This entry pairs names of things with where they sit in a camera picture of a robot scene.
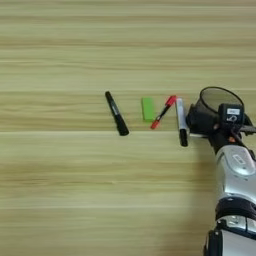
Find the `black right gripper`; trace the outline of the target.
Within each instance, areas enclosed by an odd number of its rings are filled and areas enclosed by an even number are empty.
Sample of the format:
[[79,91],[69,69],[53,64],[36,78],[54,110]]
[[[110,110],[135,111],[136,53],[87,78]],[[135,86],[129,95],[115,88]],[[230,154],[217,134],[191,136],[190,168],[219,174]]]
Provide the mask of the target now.
[[[192,104],[186,116],[187,126],[191,133],[201,133],[201,113],[196,106]],[[243,124],[240,129],[245,134],[256,133],[256,127],[247,114],[244,115]],[[215,153],[224,146],[243,146],[241,133],[236,128],[221,128],[218,127],[208,134],[207,139]]]

